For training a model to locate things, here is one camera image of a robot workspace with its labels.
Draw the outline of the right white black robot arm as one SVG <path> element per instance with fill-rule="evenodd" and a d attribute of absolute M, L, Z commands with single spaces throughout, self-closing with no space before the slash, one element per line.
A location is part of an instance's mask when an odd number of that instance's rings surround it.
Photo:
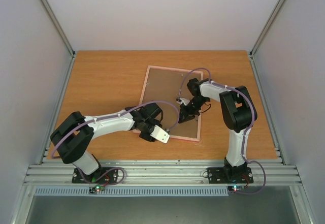
<path fill-rule="evenodd" d="M 245 86 L 229 87 L 212 80 L 190 79 L 187 89 L 191 100 L 177 97 L 180 104 L 179 123 L 185 123 L 201 115 L 206 102 L 220 102 L 224 124 L 229 130 L 229 148 L 224 166 L 219 171 L 221 181 L 232 183 L 248 173 L 246 158 L 248 136 L 257 120 L 257 111 Z"/>

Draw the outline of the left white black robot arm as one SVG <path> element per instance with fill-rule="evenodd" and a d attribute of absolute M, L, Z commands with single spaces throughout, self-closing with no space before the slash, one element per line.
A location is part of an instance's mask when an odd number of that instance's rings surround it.
<path fill-rule="evenodd" d="M 163 111 L 156 103 L 126 107 L 102 116 L 83 116 L 79 111 L 73 112 L 51 134 L 53 151 L 58 152 L 63 163 L 76 167 L 75 181 L 99 183 L 111 170 L 105 170 L 87 151 L 90 142 L 110 133 L 139 130 L 140 138 L 146 141 L 167 143 L 170 136 L 162 128 L 158 115 L 163 115 Z"/>

